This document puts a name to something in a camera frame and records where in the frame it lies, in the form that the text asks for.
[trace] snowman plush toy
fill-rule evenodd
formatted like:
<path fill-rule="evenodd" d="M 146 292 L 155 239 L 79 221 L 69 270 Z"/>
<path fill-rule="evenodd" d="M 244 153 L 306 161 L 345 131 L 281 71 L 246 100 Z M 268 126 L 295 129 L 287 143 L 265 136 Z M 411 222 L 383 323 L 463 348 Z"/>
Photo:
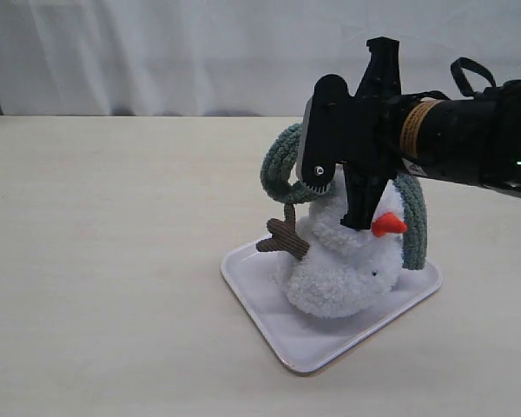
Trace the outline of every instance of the snowman plush toy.
<path fill-rule="evenodd" d="M 321 194 L 301 182 L 288 182 L 300 130 L 298 123 L 282 132 L 262 163 L 262 187 L 284 204 L 284 219 L 270 219 L 272 236 L 256 247 L 277 252 L 274 278 L 297 309 L 320 318 L 351 316 L 390 292 L 402 269 L 424 268 L 427 219 L 422 189 L 415 177 L 398 175 L 386 185 L 370 230 L 342 226 L 347 197 L 340 165 Z M 296 221 L 294 205 L 303 203 L 309 203 L 308 215 Z"/>

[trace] white table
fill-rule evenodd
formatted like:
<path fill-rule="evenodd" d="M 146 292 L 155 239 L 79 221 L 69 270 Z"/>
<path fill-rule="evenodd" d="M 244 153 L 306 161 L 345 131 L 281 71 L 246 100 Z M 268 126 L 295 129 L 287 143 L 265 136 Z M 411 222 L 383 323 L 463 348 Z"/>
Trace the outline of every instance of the white table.
<path fill-rule="evenodd" d="M 221 278 L 295 119 L 0 117 L 0 417 L 521 416 L 521 200 L 423 182 L 445 283 L 308 378 Z"/>

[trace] brown felt antler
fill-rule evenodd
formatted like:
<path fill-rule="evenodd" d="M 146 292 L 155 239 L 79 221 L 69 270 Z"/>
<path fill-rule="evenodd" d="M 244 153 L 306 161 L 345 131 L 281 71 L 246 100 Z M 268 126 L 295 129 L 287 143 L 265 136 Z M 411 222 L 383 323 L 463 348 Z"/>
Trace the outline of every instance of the brown felt antler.
<path fill-rule="evenodd" d="M 308 242 L 301 239 L 295 231 L 295 208 L 293 204 L 284 206 L 284 221 L 270 219 L 267 222 L 268 232 L 272 237 L 257 242 L 259 252 L 289 252 L 296 259 L 301 260 L 310 248 Z"/>

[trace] white plastic tray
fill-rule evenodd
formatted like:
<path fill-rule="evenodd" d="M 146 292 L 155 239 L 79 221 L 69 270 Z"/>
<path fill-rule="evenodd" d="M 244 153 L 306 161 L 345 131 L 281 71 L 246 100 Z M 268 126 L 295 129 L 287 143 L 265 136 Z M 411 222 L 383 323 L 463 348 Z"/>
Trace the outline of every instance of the white plastic tray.
<path fill-rule="evenodd" d="M 375 306 L 344 319 L 319 319 L 287 301 L 271 278 L 276 254 L 257 252 L 255 243 L 229 252 L 221 272 L 276 356 L 298 374 L 324 367 L 442 284 L 439 270 L 427 260 L 421 271 L 403 270 L 396 286 Z"/>

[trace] white backdrop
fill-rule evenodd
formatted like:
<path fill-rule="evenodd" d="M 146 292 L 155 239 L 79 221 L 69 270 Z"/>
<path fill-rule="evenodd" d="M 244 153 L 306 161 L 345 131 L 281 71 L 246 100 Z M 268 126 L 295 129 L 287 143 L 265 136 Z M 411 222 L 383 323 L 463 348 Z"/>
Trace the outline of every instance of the white backdrop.
<path fill-rule="evenodd" d="M 521 0 L 0 0 L 0 108 L 299 116 L 326 73 L 354 91 L 375 36 L 405 92 L 459 96 L 459 56 L 521 77 Z"/>

